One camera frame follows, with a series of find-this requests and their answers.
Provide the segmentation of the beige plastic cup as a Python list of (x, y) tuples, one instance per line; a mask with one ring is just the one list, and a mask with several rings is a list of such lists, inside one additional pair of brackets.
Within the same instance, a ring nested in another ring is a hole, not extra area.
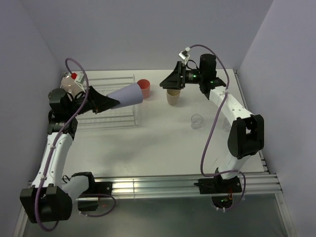
[(181, 90), (168, 89), (166, 91), (166, 98), (169, 105), (175, 105), (180, 97)]

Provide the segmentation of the pink ceramic mug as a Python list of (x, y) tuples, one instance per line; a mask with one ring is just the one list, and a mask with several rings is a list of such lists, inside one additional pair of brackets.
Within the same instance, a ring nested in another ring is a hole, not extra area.
[(71, 76), (65, 76), (61, 80), (61, 87), (73, 96), (77, 95), (78, 87)]

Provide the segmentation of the purple plastic cup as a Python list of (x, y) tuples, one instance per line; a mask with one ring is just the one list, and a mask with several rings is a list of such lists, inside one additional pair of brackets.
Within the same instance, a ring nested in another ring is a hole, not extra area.
[(116, 90), (108, 94), (107, 97), (119, 101), (119, 104), (114, 106), (113, 109), (137, 105), (143, 102), (143, 93), (137, 83), (132, 83), (131, 85)]

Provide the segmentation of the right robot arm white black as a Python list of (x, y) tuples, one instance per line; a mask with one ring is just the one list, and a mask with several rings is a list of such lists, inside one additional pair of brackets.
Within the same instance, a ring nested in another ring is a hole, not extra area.
[(215, 190), (223, 193), (231, 186), (230, 179), (238, 175), (245, 162), (263, 149), (264, 119), (247, 110), (229, 92), (229, 83), (217, 77), (218, 60), (215, 55), (201, 55), (196, 69), (187, 68), (190, 60), (187, 50), (180, 52), (179, 56), (181, 61), (159, 84), (160, 87), (181, 90), (187, 84), (197, 84), (201, 93), (218, 107), (215, 116), (223, 113), (231, 126), (227, 141), (229, 153), (213, 174), (214, 177), (219, 176), (213, 182)]

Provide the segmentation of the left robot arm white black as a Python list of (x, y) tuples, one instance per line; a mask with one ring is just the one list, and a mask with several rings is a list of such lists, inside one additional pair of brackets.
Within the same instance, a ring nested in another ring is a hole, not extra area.
[(119, 101), (97, 92), (70, 95), (62, 88), (50, 91), (47, 143), (40, 169), (29, 188), (20, 193), (20, 201), (31, 223), (59, 222), (69, 219), (73, 203), (79, 197), (109, 195), (98, 188), (91, 172), (79, 172), (62, 183), (68, 151), (77, 131), (77, 115), (100, 113), (119, 105)]

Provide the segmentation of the clear acrylic dish rack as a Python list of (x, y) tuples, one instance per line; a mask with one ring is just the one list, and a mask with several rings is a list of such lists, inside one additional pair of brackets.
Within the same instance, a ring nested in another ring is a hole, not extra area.
[[(102, 95), (108, 95), (116, 90), (135, 83), (134, 74), (108, 74), (89, 78), (89, 84)], [(139, 126), (141, 123), (140, 105), (107, 110), (95, 114), (87, 112), (77, 116), (77, 130), (97, 130)]]

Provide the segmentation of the red plastic cup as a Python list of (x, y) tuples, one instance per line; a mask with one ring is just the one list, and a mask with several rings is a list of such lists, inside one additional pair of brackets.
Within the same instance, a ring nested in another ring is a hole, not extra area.
[(150, 96), (150, 82), (147, 79), (140, 79), (137, 81), (137, 84), (141, 88), (143, 99), (147, 99)]

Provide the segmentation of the clear glass near centre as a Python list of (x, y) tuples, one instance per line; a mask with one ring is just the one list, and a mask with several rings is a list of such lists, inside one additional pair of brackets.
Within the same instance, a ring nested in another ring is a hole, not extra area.
[(199, 114), (194, 114), (191, 117), (191, 128), (192, 129), (200, 129), (204, 125), (204, 119)]

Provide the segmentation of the clear glass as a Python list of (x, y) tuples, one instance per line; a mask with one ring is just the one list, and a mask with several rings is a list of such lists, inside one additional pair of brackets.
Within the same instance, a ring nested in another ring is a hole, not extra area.
[(227, 118), (224, 119), (222, 128), (225, 132), (229, 132), (231, 130), (231, 124), (229, 123), (229, 121), (227, 120)]
[(200, 129), (204, 125), (204, 119), (199, 114), (194, 114), (191, 117), (191, 128), (192, 129)]

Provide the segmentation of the clear glass far right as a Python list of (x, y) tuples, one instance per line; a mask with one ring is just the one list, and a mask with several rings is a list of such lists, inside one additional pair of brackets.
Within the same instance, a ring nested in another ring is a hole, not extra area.
[(227, 120), (227, 118), (224, 119), (222, 128), (225, 132), (229, 132), (231, 130), (231, 124), (229, 123), (229, 121)]

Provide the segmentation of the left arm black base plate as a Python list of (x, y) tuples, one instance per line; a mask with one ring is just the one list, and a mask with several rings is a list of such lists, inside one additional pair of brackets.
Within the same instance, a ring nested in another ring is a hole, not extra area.
[(113, 182), (95, 182), (91, 188), (83, 192), (80, 198), (97, 198), (103, 195), (111, 196), (113, 189)]

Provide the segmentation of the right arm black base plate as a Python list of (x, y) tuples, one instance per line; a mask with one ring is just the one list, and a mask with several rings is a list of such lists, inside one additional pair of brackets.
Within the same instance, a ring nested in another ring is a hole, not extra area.
[(198, 179), (198, 181), (194, 183), (194, 185), (199, 188), (199, 193), (202, 195), (242, 192), (240, 179), (238, 177), (234, 177), (228, 180), (222, 179), (221, 176), (216, 176), (213, 178), (201, 178)]

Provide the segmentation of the aluminium mounting rail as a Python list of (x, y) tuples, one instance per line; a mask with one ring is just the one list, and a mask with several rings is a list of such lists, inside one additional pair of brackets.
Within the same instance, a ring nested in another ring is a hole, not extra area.
[[(95, 182), (113, 182), (112, 195), (103, 195), (107, 198), (186, 198), (197, 197), (201, 195), (199, 188), (194, 185), (203, 177), (198, 175), (167, 175), (167, 176), (148, 176), (148, 177), (109, 177), (103, 175), (110, 168), (118, 169), (119, 161), (131, 160), (135, 161), (140, 158), (145, 163), (150, 163), (151, 160), (162, 160), (162, 157), (142, 157), (138, 152), (130, 154), (127, 150), (122, 150), (117, 147), (111, 148), (105, 144), (95, 143), (90, 147), (92, 152), (90, 155), (82, 156), (82, 151), (79, 148), (74, 149), (79, 158), (75, 158), (74, 162), (81, 165), (89, 164), (93, 166), (93, 170), (100, 174), (100, 177), (95, 179)], [(242, 192), (228, 194), (206, 194), (215, 198), (223, 197), (224, 195), (236, 194), (244, 198), (245, 195), (264, 195), (264, 194), (280, 194), (281, 186), (277, 176), (268, 173), (261, 174), (241, 174), (236, 177), (240, 179)]]

